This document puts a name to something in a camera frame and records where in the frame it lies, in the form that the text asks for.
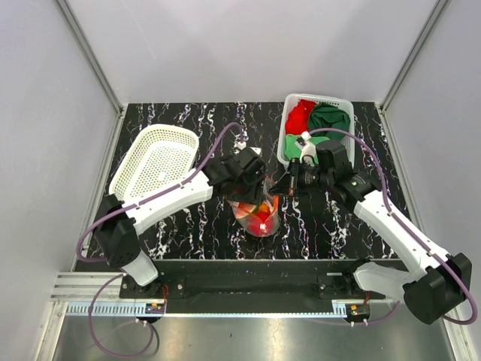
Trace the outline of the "fake watermelon slice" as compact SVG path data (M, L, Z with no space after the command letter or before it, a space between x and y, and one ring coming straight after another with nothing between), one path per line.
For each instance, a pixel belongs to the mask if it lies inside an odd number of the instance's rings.
M233 207L233 211L236 218L245 218L256 214L259 211L259 206L240 202Z

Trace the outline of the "clear zip top bag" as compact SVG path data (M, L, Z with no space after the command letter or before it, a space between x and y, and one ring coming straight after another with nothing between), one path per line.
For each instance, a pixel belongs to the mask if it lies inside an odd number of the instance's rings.
M280 226L278 214L280 197L271 195L268 191L274 185L270 177L265 178L262 201L259 205L228 200L236 221L245 231L258 238L274 235Z

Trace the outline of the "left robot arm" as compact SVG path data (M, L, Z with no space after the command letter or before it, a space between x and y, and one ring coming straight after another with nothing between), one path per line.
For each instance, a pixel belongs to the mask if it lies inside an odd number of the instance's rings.
M141 249L139 236L160 220L212 198L260 203L265 167L262 150L247 147L235 155L208 160L204 167L191 170L186 181L166 186L130 208L110 195L101 204L92 236L109 266L130 275L143 296L155 297L162 290L162 279Z

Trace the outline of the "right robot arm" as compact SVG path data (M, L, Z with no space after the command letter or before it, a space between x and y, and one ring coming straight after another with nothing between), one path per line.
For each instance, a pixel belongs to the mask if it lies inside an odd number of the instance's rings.
M398 255L405 271L356 263L341 279L350 298L366 291L403 302L422 323L432 324L463 301L471 299L472 263L436 245L398 212L383 185L365 171L355 171L339 141L317 145L298 138L286 173L271 188L272 194L300 196L314 190L327 191L333 199L369 225Z

